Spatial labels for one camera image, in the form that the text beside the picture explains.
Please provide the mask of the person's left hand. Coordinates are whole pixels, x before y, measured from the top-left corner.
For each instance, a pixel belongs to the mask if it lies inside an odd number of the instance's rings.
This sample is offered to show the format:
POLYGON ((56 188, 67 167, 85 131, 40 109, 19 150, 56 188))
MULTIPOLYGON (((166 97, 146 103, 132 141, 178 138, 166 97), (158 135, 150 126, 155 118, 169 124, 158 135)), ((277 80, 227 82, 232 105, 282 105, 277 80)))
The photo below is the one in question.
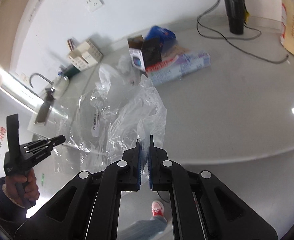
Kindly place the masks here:
POLYGON ((37 179, 33 168, 27 173, 27 175, 16 174, 12 176, 5 176, 5 194, 15 204, 29 209, 32 202, 39 199, 39 190, 37 185, 37 179), (17 184, 26 184, 23 188, 24 193, 21 197, 17 191, 17 184))

